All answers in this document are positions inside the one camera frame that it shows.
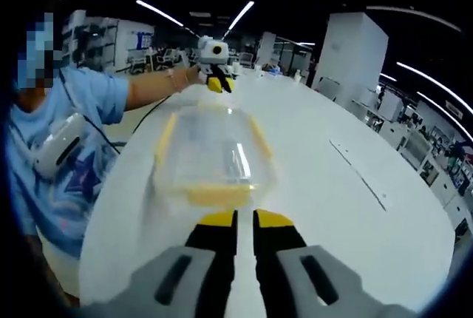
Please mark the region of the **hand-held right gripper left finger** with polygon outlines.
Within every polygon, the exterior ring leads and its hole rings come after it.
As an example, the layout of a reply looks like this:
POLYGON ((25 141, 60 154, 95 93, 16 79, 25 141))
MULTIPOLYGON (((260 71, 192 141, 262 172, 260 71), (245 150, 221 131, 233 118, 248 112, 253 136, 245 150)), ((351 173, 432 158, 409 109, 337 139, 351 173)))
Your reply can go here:
POLYGON ((111 317, 223 317, 234 280, 237 211, 204 216, 183 246, 133 274, 110 302, 111 317))

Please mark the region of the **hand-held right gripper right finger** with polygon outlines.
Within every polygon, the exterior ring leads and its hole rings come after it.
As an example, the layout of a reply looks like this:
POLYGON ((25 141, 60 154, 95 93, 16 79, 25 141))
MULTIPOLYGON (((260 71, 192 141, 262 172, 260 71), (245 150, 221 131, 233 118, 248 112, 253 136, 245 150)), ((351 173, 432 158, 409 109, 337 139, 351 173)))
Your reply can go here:
POLYGON ((306 244, 294 223, 275 212, 253 213, 256 278, 269 317, 391 317, 361 277, 321 246, 306 244))

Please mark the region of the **person's left hand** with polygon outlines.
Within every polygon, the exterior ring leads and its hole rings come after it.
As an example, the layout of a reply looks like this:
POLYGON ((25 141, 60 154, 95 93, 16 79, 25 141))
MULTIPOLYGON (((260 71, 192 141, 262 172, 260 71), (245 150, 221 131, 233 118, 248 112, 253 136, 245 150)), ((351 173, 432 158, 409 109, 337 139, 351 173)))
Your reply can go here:
POLYGON ((204 84, 200 68, 197 65, 181 68, 174 71, 174 80, 177 88, 182 90, 194 84, 204 84))

